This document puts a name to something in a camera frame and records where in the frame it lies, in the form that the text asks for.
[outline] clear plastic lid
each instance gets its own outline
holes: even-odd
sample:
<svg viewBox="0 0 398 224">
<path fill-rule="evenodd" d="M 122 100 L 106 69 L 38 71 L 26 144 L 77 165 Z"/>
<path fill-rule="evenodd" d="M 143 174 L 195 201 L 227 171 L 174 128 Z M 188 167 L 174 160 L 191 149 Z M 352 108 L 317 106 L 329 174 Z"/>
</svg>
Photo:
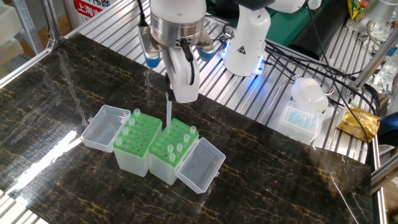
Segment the clear plastic lid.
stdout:
<svg viewBox="0 0 398 224">
<path fill-rule="evenodd" d="M 197 194 L 205 193 L 225 158 L 209 141 L 201 138 L 175 175 Z"/>
<path fill-rule="evenodd" d="M 104 152 L 113 152 L 113 142 L 131 116 L 129 110 L 104 105 L 81 135 L 83 144 Z"/>
</svg>

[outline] black marble table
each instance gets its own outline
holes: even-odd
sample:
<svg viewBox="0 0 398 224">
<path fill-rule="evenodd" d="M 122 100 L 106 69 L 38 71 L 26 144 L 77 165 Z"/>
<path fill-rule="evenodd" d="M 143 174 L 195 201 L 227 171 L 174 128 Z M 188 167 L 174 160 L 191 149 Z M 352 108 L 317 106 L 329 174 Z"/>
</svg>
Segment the black marble table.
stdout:
<svg viewBox="0 0 398 224">
<path fill-rule="evenodd" d="M 49 223 L 372 223 L 371 170 L 200 96 L 173 116 L 226 155 L 197 195 L 118 167 L 80 135 L 103 105 L 165 123 L 164 77 L 81 35 L 0 90 L 0 189 Z"/>
</svg>

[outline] white container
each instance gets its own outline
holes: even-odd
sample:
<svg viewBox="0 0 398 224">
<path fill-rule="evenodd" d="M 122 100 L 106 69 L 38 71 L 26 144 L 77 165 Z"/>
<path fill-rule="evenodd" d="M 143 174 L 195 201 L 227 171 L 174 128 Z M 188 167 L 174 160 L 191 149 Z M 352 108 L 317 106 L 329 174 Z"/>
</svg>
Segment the white container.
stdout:
<svg viewBox="0 0 398 224">
<path fill-rule="evenodd" d="M 289 101 L 276 131 L 296 141 L 310 144 L 321 131 L 322 121 L 322 113 L 301 110 L 296 103 Z"/>
<path fill-rule="evenodd" d="M 157 118 L 151 118 L 151 119 L 153 121 L 155 119 L 157 120 L 156 121 L 157 124 L 152 126 L 154 128 L 157 128 L 156 130 L 154 130 L 153 132 L 143 132 L 142 134 L 139 134 L 139 133 L 134 134 L 134 133 L 130 132 L 129 135 L 133 134 L 134 138 L 131 138 L 131 139 L 127 138 L 127 141 L 130 140 L 130 142 L 137 141 L 135 138 L 140 138 L 141 141 L 145 140 L 143 138 L 146 138 L 146 139 L 152 138 L 152 140 L 148 144 L 143 145 L 143 148 L 140 148 L 139 146 L 135 146 L 135 145 L 130 145 L 135 148 L 135 149 L 133 149 L 133 151 L 142 150 L 142 151 L 140 151 L 140 153 L 133 153 L 133 152 L 128 153 L 126 151 L 118 149 L 117 146 L 116 147 L 114 146 L 114 149 L 113 149 L 116 159 L 118 160 L 120 169 L 128 171 L 132 174 L 136 174 L 140 177 L 145 177 L 145 175 L 148 173 L 148 170 L 149 170 L 149 161 L 148 161 L 149 147 L 162 132 L 162 121 Z M 143 124 L 141 124 L 142 122 L 141 123 L 139 123 L 139 122 L 136 122 L 133 125 L 141 125 L 142 126 L 143 125 Z M 149 125 L 144 128 L 146 130 L 148 130 L 150 128 Z"/>
<path fill-rule="evenodd" d="M 145 153 L 144 157 L 138 157 L 122 150 L 114 149 L 114 155 L 118 160 L 120 169 L 136 174 L 140 177 L 145 177 L 149 170 L 148 154 Z"/>
<path fill-rule="evenodd" d="M 202 194 L 207 191 L 214 177 L 218 176 L 218 169 L 225 158 L 209 141 L 201 138 L 193 143 L 175 168 L 152 154 L 149 154 L 149 166 L 152 174 L 169 185 L 173 185 L 179 178 L 195 193 Z"/>
<path fill-rule="evenodd" d="M 15 8 L 0 4 L 0 30 L 0 47 L 22 30 L 22 24 Z"/>
<path fill-rule="evenodd" d="M 81 135 L 83 144 L 104 152 L 113 152 L 113 142 L 130 116 L 129 110 L 104 105 Z"/>
<path fill-rule="evenodd" d="M 298 78 L 292 87 L 292 97 L 296 104 L 308 110 L 322 112 L 329 105 L 321 86 L 312 78 Z"/>
</svg>

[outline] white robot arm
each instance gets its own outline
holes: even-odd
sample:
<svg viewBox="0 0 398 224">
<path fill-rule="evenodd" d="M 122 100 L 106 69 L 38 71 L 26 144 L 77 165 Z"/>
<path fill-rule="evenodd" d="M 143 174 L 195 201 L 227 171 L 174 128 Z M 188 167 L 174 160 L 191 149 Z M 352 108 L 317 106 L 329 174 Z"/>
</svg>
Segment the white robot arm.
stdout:
<svg viewBox="0 0 398 224">
<path fill-rule="evenodd" d="M 257 64 L 265 56 L 265 38 L 271 19 L 265 7 L 282 12 L 295 12 L 305 0 L 234 0 L 240 6 L 240 17 L 234 39 L 224 57 L 226 68 L 242 76 L 261 73 Z M 213 41 L 204 28 L 205 0 L 150 0 L 151 24 L 139 24 L 139 37 L 148 67 L 154 68 L 163 57 L 168 81 L 169 100 L 179 103 L 198 98 L 199 68 L 192 47 L 202 60 L 214 55 Z"/>
<path fill-rule="evenodd" d="M 235 0 L 239 5 L 239 22 L 234 38 L 222 53 L 225 67 L 239 76 L 260 75 L 267 54 L 266 36 L 271 26 L 271 17 L 262 6 L 247 7 L 245 0 Z M 299 10 L 305 0 L 276 0 L 267 7 L 276 11 L 293 13 Z"/>
<path fill-rule="evenodd" d="M 140 26 L 141 45 L 147 65 L 158 66 L 163 57 L 169 99 L 179 103 L 198 98 L 199 67 L 192 53 L 202 60 L 214 55 L 213 41 L 204 28 L 205 0 L 150 0 L 151 25 Z"/>
</svg>

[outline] wire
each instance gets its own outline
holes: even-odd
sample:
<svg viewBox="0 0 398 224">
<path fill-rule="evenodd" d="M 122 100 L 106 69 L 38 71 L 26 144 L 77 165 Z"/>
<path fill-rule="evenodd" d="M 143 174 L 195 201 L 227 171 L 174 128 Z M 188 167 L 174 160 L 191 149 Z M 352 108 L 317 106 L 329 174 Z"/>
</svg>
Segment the wire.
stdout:
<svg viewBox="0 0 398 224">
<path fill-rule="evenodd" d="M 181 44 L 182 50 L 184 51 L 186 60 L 191 65 L 191 82 L 189 85 L 193 85 L 193 82 L 195 81 L 195 67 L 193 66 L 193 54 L 191 52 L 191 48 L 188 44 L 188 41 L 186 39 L 181 39 L 180 44 Z"/>
<path fill-rule="evenodd" d="M 306 7 L 307 7 L 307 10 L 308 10 L 308 13 L 310 14 L 310 18 L 311 18 L 311 21 L 312 21 L 313 29 L 315 30 L 315 35 L 317 36 L 317 39 L 318 39 L 319 47 L 321 48 L 321 52 L 322 52 L 322 54 L 323 54 L 323 57 L 325 58 L 325 62 L 326 62 L 326 64 L 327 64 L 327 66 L 328 66 L 328 69 L 329 69 L 329 72 L 330 72 L 330 75 L 331 75 L 331 80 L 332 80 L 332 82 L 333 82 L 333 84 L 334 84 L 334 86 L 335 86 L 335 88 L 336 88 L 336 91 L 337 91 L 337 93 L 339 94 L 341 100 L 343 100 L 344 105 L 346 105 L 346 107 L 347 107 L 347 109 L 349 110 L 349 112 L 353 115 L 353 117 L 355 118 L 355 120 L 356 120 L 356 121 L 358 122 L 358 124 L 360 125 L 360 127 L 361 127 L 361 129 L 362 129 L 362 131 L 363 131 L 363 134 L 365 135 L 366 143 L 368 144 L 368 149 L 370 149 L 370 147 L 369 147 L 369 138 L 368 138 L 368 135 L 366 134 L 366 131 L 365 131 L 363 125 L 361 124 L 361 122 L 359 121 L 359 119 L 355 116 L 354 112 L 351 110 L 351 108 L 349 107 L 348 103 L 347 103 L 346 100 L 344 99 L 343 95 L 341 94 L 341 92 L 340 92 L 340 90 L 339 90 L 339 88 L 338 88 L 338 86 L 337 86 L 335 77 L 333 76 L 333 74 L 332 74 L 332 72 L 331 72 L 331 68 L 330 68 L 330 65 L 329 65 L 329 61 L 328 61 L 328 59 L 327 59 L 327 57 L 326 57 L 325 51 L 323 50 L 323 46 L 322 46 L 321 40 L 320 40 L 320 38 L 319 38 L 318 31 L 317 31 L 317 27 L 315 26 L 315 21 L 314 21 L 314 19 L 313 19 L 313 17 L 312 17 L 311 10 L 310 10 L 310 6 L 308 5 L 308 2 L 306 2 Z"/>
<path fill-rule="evenodd" d="M 139 19 L 139 27 L 147 27 L 149 26 L 147 21 L 145 21 L 145 13 L 144 13 L 144 9 L 142 8 L 142 3 L 141 0 L 137 0 L 138 3 L 138 7 L 139 7 L 139 11 L 140 11 L 140 19 Z"/>
<path fill-rule="evenodd" d="M 311 70 L 311 71 L 313 71 L 313 72 L 315 72 L 315 73 L 318 73 L 318 74 L 320 74 L 320 75 L 322 75 L 322 76 L 324 76 L 324 77 L 326 77 L 326 78 L 332 79 L 332 77 L 331 77 L 330 75 L 327 75 L 327 74 L 324 73 L 324 72 L 321 72 L 321 71 L 319 71 L 319 70 L 317 70 L 317 69 L 315 69 L 315 68 L 313 68 L 313 67 L 310 67 L 310 66 L 308 66 L 308 65 L 306 65 L 306 64 L 304 64 L 304 63 L 302 63 L 302 62 L 299 61 L 299 60 L 296 60 L 296 59 L 290 57 L 290 56 L 287 55 L 285 52 L 281 51 L 281 49 L 279 49 L 279 48 L 278 48 L 277 46 L 275 46 L 273 43 L 271 43 L 271 42 L 269 42 L 269 41 L 266 41 L 266 42 L 267 42 L 267 47 L 268 47 L 268 46 L 271 46 L 271 47 L 272 47 L 271 50 L 276 49 L 276 50 L 278 51 L 278 54 L 283 55 L 284 57 L 290 59 L 290 60 L 293 61 L 294 63 L 296 63 L 296 64 L 298 64 L 298 65 L 300 65 L 300 66 L 302 66 L 302 67 L 304 67 L 304 68 L 307 68 L 307 69 L 309 69 L 309 70 Z M 364 100 L 365 103 L 367 103 L 367 104 L 369 105 L 369 107 L 370 107 L 370 109 L 372 110 L 373 114 L 377 114 L 377 110 L 373 107 L 372 103 L 371 103 L 365 96 L 363 96 L 363 95 L 360 94 L 358 91 L 354 90 L 353 88 L 351 88 L 349 85 L 345 84 L 344 82 L 342 82 L 342 81 L 340 81 L 340 80 L 335 80 L 335 81 L 336 81 L 337 83 L 339 83 L 340 85 L 344 86 L 345 88 L 349 89 L 350 91 L 352 91 L 352 92 L 355 93 L 356 95 L 358 95 L 360 98 L 362 98 L 362 100 Z"/>
<path fill-rule="evenodd" d="M 290 74 L 292 74 L 293 76 L 296 75 L 293 71 L 291 71 L 290 68 L 288 68 L 288 67 L 287 67 L 286 65 L 284 65 L 282 62 L 280 62 L 279 58 L 277 58 L 275 55 L 271 54 L 271 52 L 269 52 L 267 49 L 265 49 L 265 50 L 266 50 L 266 52 L 267 52 L 271 57 L 273 57 L 273 58 L 276 60 L 277 63 L 279 63 L 280 65 L 282 65 Z"/>
<path fill-rule="evenodd" d="M 378 47 L 381 47 L 381 44 L 372 36 L 372 33 L 370 30 L 366 31 L 366 33 L 369 36 L 369 39 L 371 39 L 371 41 L 376 44 Z"/>
</svg>

